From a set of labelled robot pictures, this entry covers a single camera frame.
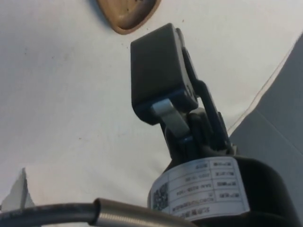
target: black cable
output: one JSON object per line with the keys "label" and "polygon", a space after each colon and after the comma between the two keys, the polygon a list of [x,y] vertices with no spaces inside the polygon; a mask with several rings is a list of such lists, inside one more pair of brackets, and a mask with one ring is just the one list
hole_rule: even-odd
{"label": "black cable", "polygon": [[0,214],[0,227],[36,227],[41,225],[86,222],[93,223],[99,207],[92,203],[66,203],[37,206]]}

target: white label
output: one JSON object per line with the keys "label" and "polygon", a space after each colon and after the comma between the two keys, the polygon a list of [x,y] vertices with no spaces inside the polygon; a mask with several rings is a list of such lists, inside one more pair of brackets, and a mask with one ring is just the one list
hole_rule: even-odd
{"label": "white label", "polygon": [[174,167],[151,188],[151,209],[189,221],[250,210],[237,161],[209,157]]}

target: tan oval object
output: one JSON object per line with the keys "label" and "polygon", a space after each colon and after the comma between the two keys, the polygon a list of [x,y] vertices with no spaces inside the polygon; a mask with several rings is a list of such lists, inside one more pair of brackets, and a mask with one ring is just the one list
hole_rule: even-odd
{"label": "tan oval object", "polygon": [[97,0],[113,30],[121,35],[141,27],[156,11],[161,0]]}

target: white backdrop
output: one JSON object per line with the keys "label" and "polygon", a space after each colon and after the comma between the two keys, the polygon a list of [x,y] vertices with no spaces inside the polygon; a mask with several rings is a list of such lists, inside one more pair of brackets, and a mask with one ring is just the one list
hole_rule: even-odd
{"label": "white backdrop", "polygon": [[122,36],[92,0],[0,1],[0,199],[22,167],[48,163],[60,167],[32,171],[40,201],[56,188],[67,201],[145,205],[169,156],[159,127],[132,111],[130,42],[180,27],[230,128],[300,35],[302,10],[301,0],[163,0]]}

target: black mounting bracket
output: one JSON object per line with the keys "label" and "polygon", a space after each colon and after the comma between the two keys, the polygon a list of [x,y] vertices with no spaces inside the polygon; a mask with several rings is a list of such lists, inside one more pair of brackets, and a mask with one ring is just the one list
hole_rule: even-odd
{"label": "black mounting bracket", "polygon": [[[167,24],[131,43],[132,106],[160,123],[172,158],[203,157],[203,147],[234,155],[220,112],[198,79],[180,29]],[[201,98],[204,109],[198,107]]]}

